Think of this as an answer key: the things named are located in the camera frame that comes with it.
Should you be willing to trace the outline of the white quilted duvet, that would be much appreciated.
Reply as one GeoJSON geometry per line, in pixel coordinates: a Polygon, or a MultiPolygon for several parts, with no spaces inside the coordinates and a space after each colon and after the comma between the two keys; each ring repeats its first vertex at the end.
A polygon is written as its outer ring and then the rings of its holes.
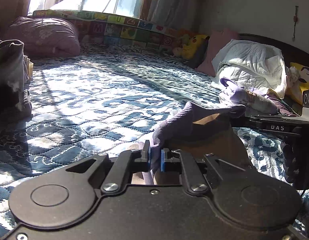
{"type": "Polygon", "coordinates": [[[283,99],[287,74],[280,49],[253,41],[231,40],[212,60],[215,79],[225,77],[245,88],[256,88],[262,94],[272,92],[283,99]]]}

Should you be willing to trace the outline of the purple bed sheet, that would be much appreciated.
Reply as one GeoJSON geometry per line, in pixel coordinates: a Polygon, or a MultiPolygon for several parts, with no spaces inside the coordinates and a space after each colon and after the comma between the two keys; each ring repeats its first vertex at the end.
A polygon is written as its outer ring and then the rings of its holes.
{"type": "Polygon", "coordinates": [[[282,99],[276,97],[274,94],[266,95],[277,107],[277,113],[284,116],[297,117],[298,114],[282,99]]]}

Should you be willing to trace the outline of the yellow cartoon print pillow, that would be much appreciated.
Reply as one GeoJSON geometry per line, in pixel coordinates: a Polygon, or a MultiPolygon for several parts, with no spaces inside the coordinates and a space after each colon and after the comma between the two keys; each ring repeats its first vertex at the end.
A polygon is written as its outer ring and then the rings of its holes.
{"type": "Polygon", "coordinates": [[[295,102],[303,104],[303,92],[309,89],[309,67],[295,62],[290,63],[291,87],[286,94],[295,102]]]}

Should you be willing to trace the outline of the colourful alphabet foam bumper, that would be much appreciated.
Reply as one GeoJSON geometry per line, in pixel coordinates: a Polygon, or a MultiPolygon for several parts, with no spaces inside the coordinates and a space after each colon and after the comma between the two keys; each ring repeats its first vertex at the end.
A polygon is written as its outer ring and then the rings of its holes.
{"type": "Polygon", "coordinates": [[[137,46],[173,50],[181,45],[178,31],[138,18],[104,12],[78,10],[36,10],[34,18],[60,18],[72,23],[80,43],[137,46]]]}

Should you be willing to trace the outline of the beige and lilac sweatshirt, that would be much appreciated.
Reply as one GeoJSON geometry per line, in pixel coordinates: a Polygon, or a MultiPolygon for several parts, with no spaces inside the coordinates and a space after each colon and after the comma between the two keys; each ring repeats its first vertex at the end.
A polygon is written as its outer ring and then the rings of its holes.
{"type": "Polygon", "coordinates": [[[184,150],[195,158],[213,153],[231,164],[252,168],[247,150],[231,126],[231,120],[244,116],[245,111],[244,105],[206,108],[187,102],[181,111],[162,121],[146,137],[151,157],[150,171],[142,173],[144,183],[154,184],[163,148],[184,150]]]}

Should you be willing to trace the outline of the pink pillow at headboard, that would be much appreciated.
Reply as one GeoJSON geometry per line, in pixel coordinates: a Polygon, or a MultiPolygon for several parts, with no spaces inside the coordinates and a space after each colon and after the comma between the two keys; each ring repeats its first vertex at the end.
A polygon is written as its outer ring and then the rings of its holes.
{"type": "Polygon", "coordinates": [[[196,70],[198,72],[215,77],[216,71],[212,65],[212,60],[228,42],[238,39],[239,34],[236,31],[232,31],[228,28],[223,29],[223,31],[213,31],[209,38],[206,57],[203,62],[196,68],[196,70]]]}

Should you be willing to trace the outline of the blue white quilted bedspread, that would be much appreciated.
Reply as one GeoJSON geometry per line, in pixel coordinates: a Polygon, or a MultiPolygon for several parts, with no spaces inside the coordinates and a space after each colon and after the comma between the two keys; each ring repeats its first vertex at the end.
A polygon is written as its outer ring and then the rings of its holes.
{"type": "Polygon", "coordinates": [[[30,116],[0,114],[0,239],[309,239],[309,189],[285,179],[282,138],[232,127],[252,168],[195,158],[209,191],[178,172],[121,194],[101,185],[123,151],[187,102],[222,108],[211,79],[179,60],[132,48],[38,59],[25,84],[30,116]]]}

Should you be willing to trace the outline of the folded floral lilac garment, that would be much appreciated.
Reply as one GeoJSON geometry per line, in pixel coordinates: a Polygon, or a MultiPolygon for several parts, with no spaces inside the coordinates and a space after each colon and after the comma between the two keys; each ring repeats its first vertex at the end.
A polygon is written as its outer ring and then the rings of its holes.
{"type": "Polygon", "coordinates": [[[220,83],[224,87],[219,94],[220,102],[227,105],[244,105],[246,116],[276,115],[278,113],[275,103],[256,93],[254,89],[240,87],[234,81],[224,77],[220,79],[220,83]]]}

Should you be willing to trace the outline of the red wall hanging ornament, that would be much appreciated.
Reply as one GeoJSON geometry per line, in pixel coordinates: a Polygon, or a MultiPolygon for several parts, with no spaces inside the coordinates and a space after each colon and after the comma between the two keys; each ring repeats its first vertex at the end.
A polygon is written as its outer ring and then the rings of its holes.
{"type": "Polygon", "coordinates": [[[298,9],[299,9],[299,6],[295,6],[295,15],[293,17],[293,22],[294,22],[294,25],[293,25],[293,36],[292,36],[292,41],[294,42],[295,39],[296,39],[296,25],[299,21],[299,18],[298,18],[298,9]]]}

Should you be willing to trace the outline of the yellow plush toy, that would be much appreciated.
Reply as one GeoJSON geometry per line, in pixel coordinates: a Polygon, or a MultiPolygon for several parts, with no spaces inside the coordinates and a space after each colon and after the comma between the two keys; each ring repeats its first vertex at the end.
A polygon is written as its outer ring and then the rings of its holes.
{"type": "Polygon", "coordinates": [[[176,42],[173,45],[173,55],[175,57],[181,57],[184,60],[190,60],[208,38],[209,36],[206,34],[197,34],[192,31],[181,29],[177,33],[176,42]]]}

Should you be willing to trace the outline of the grey folded clothes pile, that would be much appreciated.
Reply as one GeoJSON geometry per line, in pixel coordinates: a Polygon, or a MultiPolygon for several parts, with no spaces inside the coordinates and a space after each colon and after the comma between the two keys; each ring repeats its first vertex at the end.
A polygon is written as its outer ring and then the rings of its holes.
{"type": "Polygon", "coordinates": [[[30,93],[25,85],[30,80],[28,66],[22,41],[0,42],[0,114],[31,115],[30,93]]]}

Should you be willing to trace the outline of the mauve pillow by window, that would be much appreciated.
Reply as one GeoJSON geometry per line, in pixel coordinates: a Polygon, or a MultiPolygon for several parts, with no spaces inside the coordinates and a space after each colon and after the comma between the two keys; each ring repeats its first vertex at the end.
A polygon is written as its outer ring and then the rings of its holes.
{"type": "Polygon", "coordinates": [[[80,54],[77,29],[58,18],[17,18],[1,39],[20,40],[30,58],[74,57],[80,54]]]}

